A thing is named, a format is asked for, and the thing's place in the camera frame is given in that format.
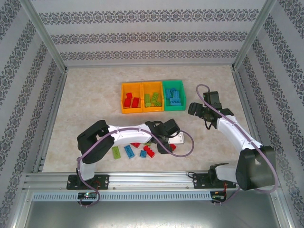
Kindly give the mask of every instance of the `beige floor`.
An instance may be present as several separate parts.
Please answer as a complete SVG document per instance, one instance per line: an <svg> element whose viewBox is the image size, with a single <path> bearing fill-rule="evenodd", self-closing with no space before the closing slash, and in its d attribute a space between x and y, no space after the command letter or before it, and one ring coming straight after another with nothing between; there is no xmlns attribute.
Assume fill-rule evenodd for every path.
<svg viewBox="0 0 304 228"><path fill-rule="evenodd" d="M126 126L145 121L167 121L174 118L179 127L189 132L195 141L194 152L186 158L162 155L152 146L153 158L140 158L139 149L133 148L135 157L129 159L120 146L121 158L114 160L112 151L98 162L97 171L190 171L207 170L220 162L236 162L238 152L218 130L207 130L204 122L188 111L122 114L120 107L121 83L145 80L182 79L187 95L187 108L191 102L200 102L195 88L207 84L218 91L223 108L229 108L248 131L246 119L229 66L148 66L70 69L63 91L59 111L47 152L43 172L74 172L77 136L98 120L110 125ZM178 145L176 153L190 149L190 140Z"/></svg>

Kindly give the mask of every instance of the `patterned wallpaper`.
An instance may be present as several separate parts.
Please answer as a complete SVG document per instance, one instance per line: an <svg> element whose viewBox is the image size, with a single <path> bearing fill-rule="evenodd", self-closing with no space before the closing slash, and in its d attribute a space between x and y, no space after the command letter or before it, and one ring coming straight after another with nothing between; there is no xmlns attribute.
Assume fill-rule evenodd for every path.
<svg viewBox="0 0 304 228"><path fill-rule="evenodd" d="M0 228L32 172L61 72L18 0L0 0Z"/></svg>
<svg viewBox="0 0 304 228"><path fill-rule="evenodd" d="M304 227L304 5L279 0L238 69L296 227Z"/></svg>
<svg viewBox="0 0 304 228"><path fill-rule="evenodd" d="M67 66L232 64L265 0L33 0Z"/></svg>

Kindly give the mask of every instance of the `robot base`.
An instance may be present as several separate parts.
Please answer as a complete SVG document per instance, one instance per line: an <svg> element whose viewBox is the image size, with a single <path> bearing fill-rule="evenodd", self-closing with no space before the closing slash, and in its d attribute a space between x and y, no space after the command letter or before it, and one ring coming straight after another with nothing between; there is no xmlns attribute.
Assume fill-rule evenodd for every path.
<svg viewBox="0 0 304 228"><path fill-rule="evenodd" d="M109 186L109 175L95 175L92 179L86 181L86 183L98 190L107 190ZM67 190L90 190L79 178L78 171L76 174L69 175L66 184Z"/></svg>

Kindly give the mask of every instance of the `toy brick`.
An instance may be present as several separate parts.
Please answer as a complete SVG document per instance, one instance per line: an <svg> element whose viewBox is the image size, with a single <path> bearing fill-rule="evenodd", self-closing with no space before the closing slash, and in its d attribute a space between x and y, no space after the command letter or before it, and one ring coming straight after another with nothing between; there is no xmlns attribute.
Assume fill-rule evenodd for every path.
<svg viewBox="0 0 304 228"><path fill-rule="evenodd" d="M125 107L130 108L131 107L131 99L130 98L126 98L123 105Z"/></svg>
<svg viewBox="0 0 304 228"><path fill-rule="evenodd" d="M153 93L151 103L157 102L157 98L158 98L158 93Z"/></svg>
<svg viewBox="0 0 304 228"><path fill-rule="evenodd" d="M149 146L145 146L143 149L144 149L145 151L147 151L147 154L148 154L151 158L155 156L155 153L150 149Z"/></svg>
<svg viewBox="0 0 304 228"><path fill-rule="evenodd" d="M178 98L177 101L174 101L173 98L169 98L169 99L170 99L170 102L181 102L181 99L180 99L180 98Z"/></svg>
<svg viewBox="0 0 304 228"><path fill-rule="evenodd" d="M140 146L140 143L133 142L133 143L131 143L131 145L137 149Z"/></svg>
<svg viewBox="0 0 304 228"><path fill-rule="evenodd" d="M125 146L124 149L127 152L127 155L129 158L135 157L135 154L134 154L133 150L131 149L130 145Z"/></svg>
<svg viewBox="0 0 304 228"><path fill-rule="evenodd" d="M162 104L161 104L159 101L157 101L157 102L154 103L154 105L155 105L156 107L161 107Z"/></svg>
<svg viewBox="0 0 304 228"><path fill-rule="evenodd" d="M132 93L127 93L127 98L133 98Z"/></svg>
<svg viewBox="0 0 304 228"><path fill-rule="evenodd" d="M174 145L174 144L170 144L170 147L171 147L172 151L175 151L175 149L176 149L176 145Z"/></svg>
<svg viewBox="0 0 304 228"><path fill-rule="evenodd" d="M166 96L167 96L167 98L171 98L172 97L171 91L169 89L166 89Z"/></svg>
<svg viewBox="0 0 304 228"><path fill-rule="evenodd" d="M141 151L140 155L141 158L146 158L147 157L147 151Z"/></svg>
<svg viewBox="0 0 304 228"><path fill-rule="evenodd" d="M150 94L145 94L145 95L144 95L144 102L145 102L145 103L151 103Z"/></svg>
<svg viewBox="0 0 304 228"><path fill-rule="evenodd" d="M119 153L118 146L112 147L112 151L113 151L114 159L119 159L119 158L121 158L121 157L120 157L120 153Z"/></svg>
<svg viewBox="0 0 304 228"><path fill-rule="evenodd" d="M174 101L174 102L177 102L178 99L179 99L179 97L180 97L179 91L174 91L174 92L173 92L173 101Z"/></svg>
<svg viewBox="0 0 304 228"><path fill-rule="evenodd" d="M138 104L139 104L139 98L138 97L133 98L132 108L137 108Z"/></svg>
<svg viewBox="0 0 304 228"><path fill-rule="evenodd" d="M170 105L171 105L171 106L181 106L181 103L178 103L178 102L171 102Z"/></svg>

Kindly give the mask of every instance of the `robotic arm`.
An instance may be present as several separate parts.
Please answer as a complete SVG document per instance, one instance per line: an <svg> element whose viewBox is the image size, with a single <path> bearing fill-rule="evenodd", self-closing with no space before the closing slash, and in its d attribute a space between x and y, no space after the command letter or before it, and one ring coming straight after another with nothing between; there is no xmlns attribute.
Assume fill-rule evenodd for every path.
<svg viewBox="0 0 304 228"><path fill-rule="evenodd" d="M231 181L237 183L242 190L274 185L275 179L271 168L252 144L255 144L262 151L275 169L276 153L272 147L263 146L252 138L239 125L235 116L229 109L222 109L218 92L207 92L204 93L203 97L205 104L207 103L209 106L213 107L213 109L222 113L227 119L223 118L218 112L210 107L203 106L199 103L191 103L188 114L203 119L208 130L211 126L218 129L229 139L235 149L239 152L237 166L224 163L212 165L210 167L208 172L210 182L212 183L218 180Z"/></svg>
<svg viewBox="0 0 304 228"><path fill-rule="evenodd" d="M137 128L138 130L128 130L120 132L119 129ZM83 155L98 140L109 132L117 131L102 140L83 160L80 162L80 172L82 178L86 181L94 177L96 163L101 160L113 146L130 143L157 143L149 133L155 135L158 140L172 152L170 144L184 143L184 136L179 126L173 119L163 123L161 121L147 121L137 126L117 127L107 125L105 120L100 120L91 127L82 132L78 137L78 149ZM167 153L159 144L157 144L159 153Z"/></svg>

